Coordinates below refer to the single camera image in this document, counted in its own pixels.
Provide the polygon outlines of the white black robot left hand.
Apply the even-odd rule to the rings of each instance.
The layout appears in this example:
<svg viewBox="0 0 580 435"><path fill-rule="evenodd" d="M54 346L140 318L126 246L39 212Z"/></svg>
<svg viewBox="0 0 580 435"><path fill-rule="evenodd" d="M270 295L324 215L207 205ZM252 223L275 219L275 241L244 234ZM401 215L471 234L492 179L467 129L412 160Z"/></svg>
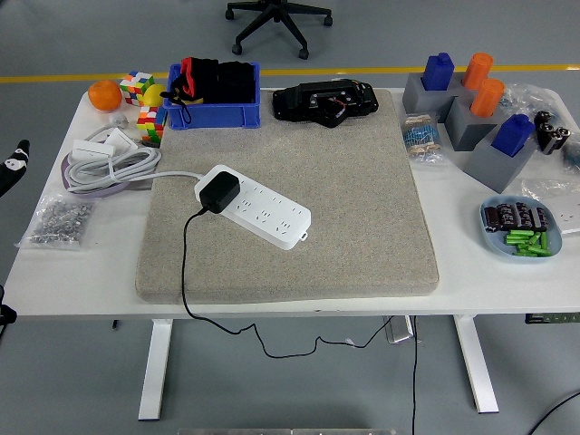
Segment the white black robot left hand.
<svg viewBox="0 0 580 435"><path fill-rule="evenodd" d="M11 156L1 163L0 197L7 193L27 171L30 141L21 140Z"/></svg>

